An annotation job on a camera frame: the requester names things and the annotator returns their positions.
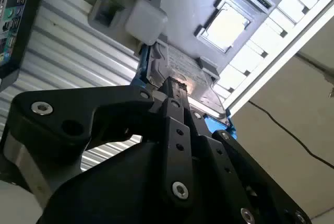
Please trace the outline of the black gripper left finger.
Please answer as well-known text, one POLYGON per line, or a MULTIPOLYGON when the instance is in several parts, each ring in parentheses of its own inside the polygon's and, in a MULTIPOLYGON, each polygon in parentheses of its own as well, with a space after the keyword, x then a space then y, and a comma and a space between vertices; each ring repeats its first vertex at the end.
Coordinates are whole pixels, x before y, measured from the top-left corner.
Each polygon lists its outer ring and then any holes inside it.
POLYGON ((2 136, 2 178, 46 207, 67 181, 141 143, 191 151, 186 85, 168 78, 141 86, 24 92, 10 106, 2 136))

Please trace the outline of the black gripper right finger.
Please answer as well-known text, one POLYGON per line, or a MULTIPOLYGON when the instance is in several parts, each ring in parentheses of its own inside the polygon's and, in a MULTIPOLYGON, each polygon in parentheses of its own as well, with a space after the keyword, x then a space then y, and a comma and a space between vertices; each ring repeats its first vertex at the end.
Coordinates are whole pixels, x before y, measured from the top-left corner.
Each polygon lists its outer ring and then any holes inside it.
POLYGON ((310 223, 305 211, 227 132, 211 133, 185 110, 195 157, 201 223, 310 223))

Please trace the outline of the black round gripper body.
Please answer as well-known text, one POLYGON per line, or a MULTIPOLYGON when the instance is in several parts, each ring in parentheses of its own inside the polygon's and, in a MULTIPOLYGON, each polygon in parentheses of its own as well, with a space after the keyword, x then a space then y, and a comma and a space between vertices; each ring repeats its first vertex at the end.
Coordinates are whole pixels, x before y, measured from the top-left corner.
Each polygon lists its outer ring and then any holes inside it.
POLYGON ((242 223, 211 156, 141 143, 63 184, 39 223, 242 223))

